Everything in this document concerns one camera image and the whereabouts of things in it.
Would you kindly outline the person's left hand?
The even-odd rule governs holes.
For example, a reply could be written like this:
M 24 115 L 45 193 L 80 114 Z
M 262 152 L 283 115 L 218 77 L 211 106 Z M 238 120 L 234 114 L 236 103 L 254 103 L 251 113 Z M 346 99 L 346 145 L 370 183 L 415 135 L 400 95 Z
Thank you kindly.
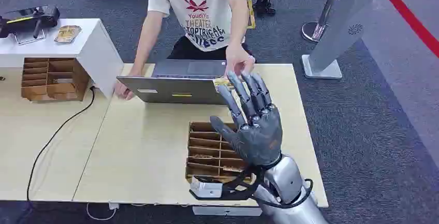
M 233 71 L 238 76 L 241 72 L 250 73 L 253 71 L 255 63 L 256 59 L 253 57 L 246 43 L 230 45 L 226 48 L 226 69 L 224 77 L 227 77 L 229 71 Z

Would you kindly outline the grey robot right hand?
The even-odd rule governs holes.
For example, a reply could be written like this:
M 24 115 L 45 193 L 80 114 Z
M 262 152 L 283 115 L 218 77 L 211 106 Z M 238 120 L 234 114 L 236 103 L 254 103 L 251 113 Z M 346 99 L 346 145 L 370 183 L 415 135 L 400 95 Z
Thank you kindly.
M 210 117 L 211 126 L 247 163 L 265 167 L 275 164 L 281 157 L 283 130 L 279 110 L 264 80 L 256 73 L 242 72 L 239 77 L 233 71 L 227 72 L 227 78 L 239 100 L 224 85 L 218 91 L 237 129 L 232 130 L 217 116 Z

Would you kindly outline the person's right hand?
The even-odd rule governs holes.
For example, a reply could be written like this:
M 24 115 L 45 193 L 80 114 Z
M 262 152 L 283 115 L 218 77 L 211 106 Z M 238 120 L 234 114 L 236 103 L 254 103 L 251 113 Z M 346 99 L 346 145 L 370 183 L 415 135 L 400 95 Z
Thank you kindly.
M 114 93 L 121 99 L 130 100 L 135 94 L 120 81 L 114 85 Z

